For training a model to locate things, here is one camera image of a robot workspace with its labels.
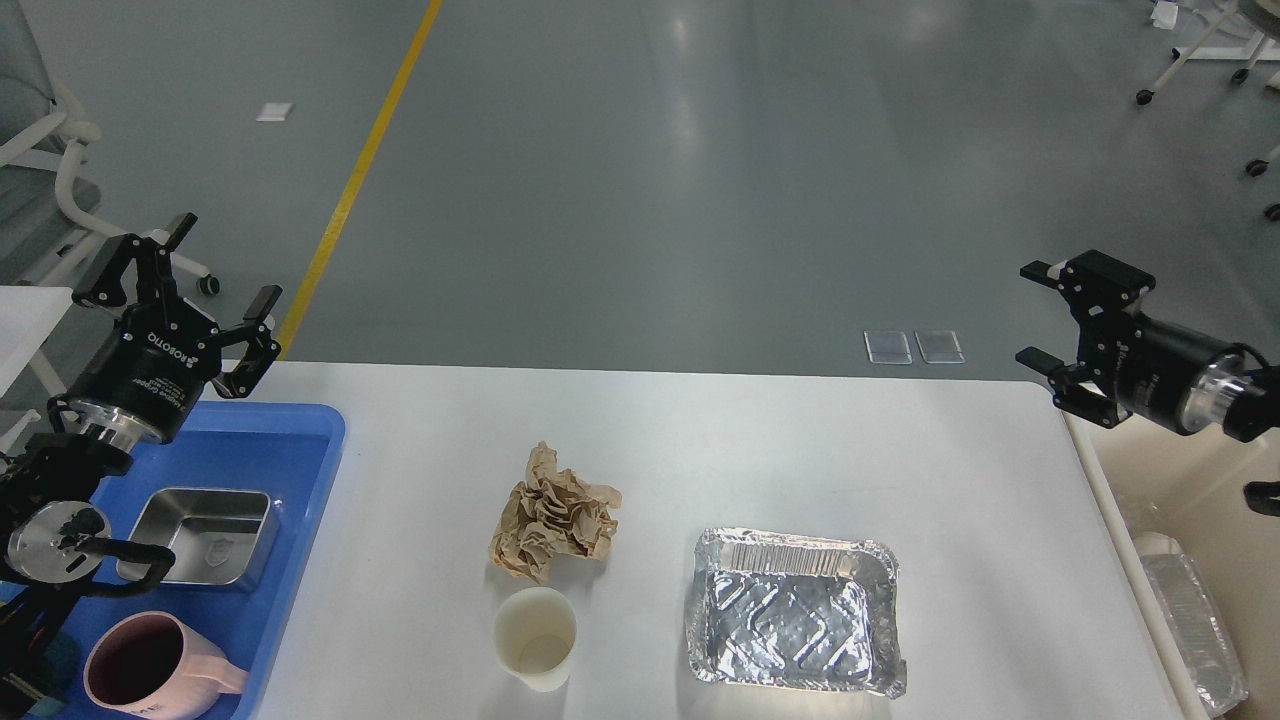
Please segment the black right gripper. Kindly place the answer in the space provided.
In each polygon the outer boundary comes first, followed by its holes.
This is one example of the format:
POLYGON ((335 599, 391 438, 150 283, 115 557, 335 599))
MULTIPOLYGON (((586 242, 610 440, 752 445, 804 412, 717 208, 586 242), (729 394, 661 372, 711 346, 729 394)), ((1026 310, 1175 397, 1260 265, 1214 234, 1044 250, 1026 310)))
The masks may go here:
POLYGON ((1042 375, 1053 405, 1073 416, 1112 429, 1132 414, 1180 436, 1193 436, 1228 420, 1249 391, 1244 351, 1207 334, 1140 313, 1156 287, 1148 272, 1098 250, 1053 265, 1033 260, 1020 277, 1055 290, 1068 304, 1083 343, 1098 352, 1091 370, 1068 365, 1037 347, 1015 361, 1042 375))

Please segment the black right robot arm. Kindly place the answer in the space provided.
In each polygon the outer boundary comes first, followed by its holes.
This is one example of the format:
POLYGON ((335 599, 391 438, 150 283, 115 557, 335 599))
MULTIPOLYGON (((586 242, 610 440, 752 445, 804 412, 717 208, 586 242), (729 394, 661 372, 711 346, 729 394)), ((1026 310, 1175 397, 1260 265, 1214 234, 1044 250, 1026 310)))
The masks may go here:
POLYGON ((1089 250, 1019 274, 1057 291, 1079 329, 1071 363, 1037 347, 1015 355, 1046 378, 1060 410, 1108 429, 1132 415, 1179 436, 1219 425, 1242 443, 1277 428, 1277 366, 1249 345, 1143 313, 1149 273, 1089 250))

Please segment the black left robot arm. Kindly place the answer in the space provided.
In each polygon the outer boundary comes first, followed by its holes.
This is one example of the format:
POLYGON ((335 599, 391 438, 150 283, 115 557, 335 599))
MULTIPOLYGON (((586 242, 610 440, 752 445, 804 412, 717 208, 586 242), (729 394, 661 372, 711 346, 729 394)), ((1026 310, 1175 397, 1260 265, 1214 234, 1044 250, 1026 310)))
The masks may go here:
POLYGON ((137 445, 173 442, 206 388, 243 398, 280 355, 268 325, 279 286, 264 286, 229 328, 180 295, 173 260, 196 223, 182 213, 163 233, 108 238, 70 293, 114 322, 47 401, 50 430, 3 473, 3 580, 18 588, 1 615, 5 719, 63 702, 47 652, 81 600, 148 593, 175 566, 170 550, 111 537, 91 503, 100 482, 125 475, 137 445))

